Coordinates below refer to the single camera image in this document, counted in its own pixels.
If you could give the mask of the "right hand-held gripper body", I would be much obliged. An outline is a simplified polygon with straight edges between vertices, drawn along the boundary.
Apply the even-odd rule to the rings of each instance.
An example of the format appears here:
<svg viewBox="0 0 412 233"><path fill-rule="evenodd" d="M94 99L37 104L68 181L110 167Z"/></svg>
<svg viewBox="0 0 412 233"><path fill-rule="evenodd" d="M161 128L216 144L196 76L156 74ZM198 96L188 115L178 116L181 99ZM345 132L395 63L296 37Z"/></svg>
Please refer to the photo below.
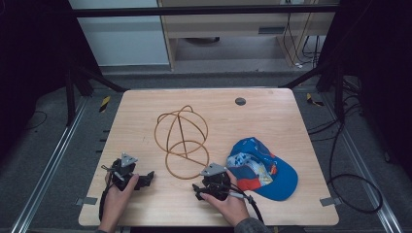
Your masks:
<svg viewBox="0 0 412 233"><path fill-rule="evenodd" d="M231 183L225 167L211 163L200 172L200 175L203 177L200 193L210 194L220 201L227 198Z"/></svg>

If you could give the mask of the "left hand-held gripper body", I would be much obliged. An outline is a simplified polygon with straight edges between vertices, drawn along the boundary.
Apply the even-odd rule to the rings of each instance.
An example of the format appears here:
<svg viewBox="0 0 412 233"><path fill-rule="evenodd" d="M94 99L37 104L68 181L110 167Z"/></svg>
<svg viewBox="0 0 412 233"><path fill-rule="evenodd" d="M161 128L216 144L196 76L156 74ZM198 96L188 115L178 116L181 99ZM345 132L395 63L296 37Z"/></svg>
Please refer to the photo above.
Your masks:
<svg viewBox="0 0 412 233"><path fill-rule="evenodd" d="M132 177L137 158L123 152L112 164L112 182L119 189L124 190Z"/></svg>

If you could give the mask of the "person's right hand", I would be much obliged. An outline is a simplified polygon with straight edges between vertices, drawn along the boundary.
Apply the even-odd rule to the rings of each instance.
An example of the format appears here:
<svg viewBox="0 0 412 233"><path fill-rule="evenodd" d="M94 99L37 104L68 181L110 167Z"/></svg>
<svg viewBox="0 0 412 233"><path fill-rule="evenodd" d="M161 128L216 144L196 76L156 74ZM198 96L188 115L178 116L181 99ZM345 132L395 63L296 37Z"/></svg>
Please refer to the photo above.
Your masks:
<svg viewBox="0 0 412 233"><path fill-rule="evenodd" d="M217 209L223 218L233 227L238 225L242 220L250 217L243 199L227 196L224 201L221 201L207 193L201 193L201 197L205 202Z"/></svg>

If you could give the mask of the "person's left hand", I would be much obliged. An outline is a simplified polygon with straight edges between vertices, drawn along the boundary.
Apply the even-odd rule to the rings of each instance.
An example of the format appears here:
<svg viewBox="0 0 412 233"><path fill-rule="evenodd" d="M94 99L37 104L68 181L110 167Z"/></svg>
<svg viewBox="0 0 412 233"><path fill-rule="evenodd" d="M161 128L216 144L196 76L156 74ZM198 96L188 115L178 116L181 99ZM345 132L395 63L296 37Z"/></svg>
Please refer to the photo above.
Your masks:
<svg viewBox="0 0 412 233"><path fill-rule="evenodd" d="M100 224L117 227L138 181L139 175L134 174L124 190L119 190L114 184L110 185L105 198L103 217Z"/></svg>

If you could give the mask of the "blue patterned baseball cap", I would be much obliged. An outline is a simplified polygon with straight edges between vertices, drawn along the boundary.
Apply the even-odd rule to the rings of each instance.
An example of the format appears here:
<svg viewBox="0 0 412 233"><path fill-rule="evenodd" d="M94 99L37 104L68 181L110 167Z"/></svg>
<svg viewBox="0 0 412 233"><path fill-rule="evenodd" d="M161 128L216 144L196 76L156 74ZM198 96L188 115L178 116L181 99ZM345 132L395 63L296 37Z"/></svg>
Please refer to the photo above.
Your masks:
<svg viewBox="0 0 412 233"><path fill-rule="evenodd" d="M298 174L255 137L237 142L226 159L226 168L238 187L273 201L287 200L295 191Z"/></svg>

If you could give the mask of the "yellow black striped tape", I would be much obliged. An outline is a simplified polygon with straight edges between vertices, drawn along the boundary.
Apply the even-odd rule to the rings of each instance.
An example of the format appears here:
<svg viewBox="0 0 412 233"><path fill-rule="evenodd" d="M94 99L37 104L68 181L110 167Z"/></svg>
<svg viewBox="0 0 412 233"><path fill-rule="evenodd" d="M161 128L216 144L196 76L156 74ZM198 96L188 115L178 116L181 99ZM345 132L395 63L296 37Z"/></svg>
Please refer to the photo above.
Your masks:
<svg viewBox="0 0 412 233"><path fill-rule="evenodd" d="M306 93L306 101L307 103L318 107L324 106L324 103L322 101L315 101L310 93Z"/></svg>
<svg viewBox="0 0 412 233"><path fill-rule="evenodd" d="M99 113L104 113L107 109L107 106L110 102L111 96L105 96L102 100L102 103L99 108Z"/></svg>

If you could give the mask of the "black metal stand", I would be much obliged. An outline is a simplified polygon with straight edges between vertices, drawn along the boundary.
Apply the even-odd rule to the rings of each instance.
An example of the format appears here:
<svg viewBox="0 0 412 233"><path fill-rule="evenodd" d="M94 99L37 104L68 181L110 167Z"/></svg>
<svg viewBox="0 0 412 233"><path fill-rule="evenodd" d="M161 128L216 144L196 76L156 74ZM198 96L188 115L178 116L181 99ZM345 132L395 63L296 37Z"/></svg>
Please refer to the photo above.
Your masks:
<svg viewBox="0 0 412 233"><path fill-rule="evenodd" d="M93 93L93 87L91 86L89 80L97 81L116 92L126 92L126 88L112 83L111 81L105 79L102 75L98 75L85 67L72 66L68 68L65 74L67 126L72 124L76 116L74 87L81 92L82 96L90 96Z"/></svg>
<svg viewBox="0 0 412 233"><path fill-rule="evenodd" d="M338 61L328 61L316 68L306 72L297 79L279 85L279 88L293 89L300 83L311 79L314 76L320 75L320 79L317 82L316 88L320 92L325 92L334 85L334 112L337 119L341 122L344 121L344 107L343 107L343 79L344 79L344 66Z"/></svg>

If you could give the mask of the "white cabinet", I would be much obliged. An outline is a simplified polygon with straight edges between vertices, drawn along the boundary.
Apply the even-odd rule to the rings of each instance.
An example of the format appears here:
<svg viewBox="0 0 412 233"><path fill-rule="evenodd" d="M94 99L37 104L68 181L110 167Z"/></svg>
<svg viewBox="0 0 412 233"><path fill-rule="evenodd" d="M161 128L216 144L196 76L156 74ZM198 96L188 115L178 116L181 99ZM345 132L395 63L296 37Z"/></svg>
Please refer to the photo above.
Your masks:
<svg viewBox="0 0 412 233"><path fill-rule="evenodd" d="M151 8L156 0L69 0L74 10ZM160 17L79 17L100 67L168 65Z"/></svg>

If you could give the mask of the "black curtain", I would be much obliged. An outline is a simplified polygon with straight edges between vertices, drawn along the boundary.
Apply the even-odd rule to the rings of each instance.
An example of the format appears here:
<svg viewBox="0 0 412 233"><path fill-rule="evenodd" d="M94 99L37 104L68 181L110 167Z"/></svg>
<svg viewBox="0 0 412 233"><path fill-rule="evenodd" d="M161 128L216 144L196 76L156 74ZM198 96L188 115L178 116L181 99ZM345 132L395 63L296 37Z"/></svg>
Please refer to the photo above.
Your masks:
<svg viewBox="0 0 412 233"><path fill-rule="evenodd" d="M0 164L10 158L37 100L65 86L53 35L78 65L101 73L77 19L58 14L71 9L69 0L0 0Z"/></svg>
<svg viewBox="0 0 412 233"><path fill-rule="evenodd" d="M361 80L375 127L412 180L412 0L338 0L319 62Z"/></svg>

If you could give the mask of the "light wooden desk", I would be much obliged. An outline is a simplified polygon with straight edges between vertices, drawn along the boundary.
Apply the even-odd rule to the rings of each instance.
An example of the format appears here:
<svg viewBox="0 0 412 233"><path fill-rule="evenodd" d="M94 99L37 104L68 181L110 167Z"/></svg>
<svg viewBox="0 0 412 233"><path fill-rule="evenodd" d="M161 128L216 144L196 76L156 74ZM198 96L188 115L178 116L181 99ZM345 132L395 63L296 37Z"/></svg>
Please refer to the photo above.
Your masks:
<svg viewBox="0 0 412 233"><path fill-rule="evenodd" d="M327 5L338 0L156 0L160 7L235 5ZM325 36L333 13L291 13L257 15L163 16L163 33L169 62L175 64L177 45L185 38L225 36L270 36L281 45L287 63L298 63L309 36Z"/></svg>

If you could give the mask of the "grey metal table bracket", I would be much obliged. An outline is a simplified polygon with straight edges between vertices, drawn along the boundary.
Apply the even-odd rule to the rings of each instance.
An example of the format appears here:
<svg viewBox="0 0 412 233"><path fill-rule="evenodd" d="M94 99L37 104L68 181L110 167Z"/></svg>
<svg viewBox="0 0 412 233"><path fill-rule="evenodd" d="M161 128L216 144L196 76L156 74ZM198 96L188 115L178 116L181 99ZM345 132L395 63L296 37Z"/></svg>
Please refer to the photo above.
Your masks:
<svg viewBox="0 0 412 233"><path fill-rule="evenodd" d="M75 201L75 205L82 206L82 205L95 205L97 202L97 198L95 197L83 197L77 198Z"/></svg>
<svg viewBox="0 0 412 233"><path fill-rule="evenodd" d="M339 197L322 198L320 202L323 207L331 206L331 205L338 206L342 204L342 200Z"/></svg>

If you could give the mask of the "aluminium floor rail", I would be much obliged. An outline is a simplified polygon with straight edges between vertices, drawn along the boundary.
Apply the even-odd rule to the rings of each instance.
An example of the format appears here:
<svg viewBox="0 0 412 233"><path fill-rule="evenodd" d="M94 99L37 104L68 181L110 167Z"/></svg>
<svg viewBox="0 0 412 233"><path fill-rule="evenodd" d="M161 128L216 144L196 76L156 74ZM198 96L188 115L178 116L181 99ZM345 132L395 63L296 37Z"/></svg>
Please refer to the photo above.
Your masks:
<svg viewBox="0 0 412 233"><path fill-rule="evenodd" d="M24 205L24 208L14 222L11 228L11 233L26 233L26 231L28 230L32 219L36 215L38 208L50 186L54 174L57 171L60 161L63 158L84 115L87 102L88 97L80 98L79 106L76 108L73 121L65 127L41 177L37 181L31 195Z"/></svg>
<svg viewBox="0 0 412 233"><path fill-rule="evenodd" d="M356 147L349 131L342 128L340 132L344 146L348 152L348 156L350 157L355 170L357 171L357 175L364 180L363 189L365 190L369 202L374 209L374 214L379 217L387 233L404 233L384 194L380 191L378 183L375 181L374 177L363 161L361 154Z"/></svg>

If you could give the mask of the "black horizontal frame bar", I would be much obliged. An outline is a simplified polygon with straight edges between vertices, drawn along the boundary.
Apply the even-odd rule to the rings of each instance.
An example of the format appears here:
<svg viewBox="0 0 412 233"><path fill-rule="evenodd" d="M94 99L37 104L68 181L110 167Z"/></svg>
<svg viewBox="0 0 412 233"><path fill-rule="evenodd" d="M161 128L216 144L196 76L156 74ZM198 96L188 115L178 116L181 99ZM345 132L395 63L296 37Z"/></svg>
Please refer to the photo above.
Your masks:
<svg viewBox="0 0 412 233"><path fill-rule="evenodd" d="M334 13L342 9L339 4L327 5L259 5L259 6L198 6L122 9L71 10L74 17L151 17L151 16L195 16L231 14L291 14Z"/></svg>

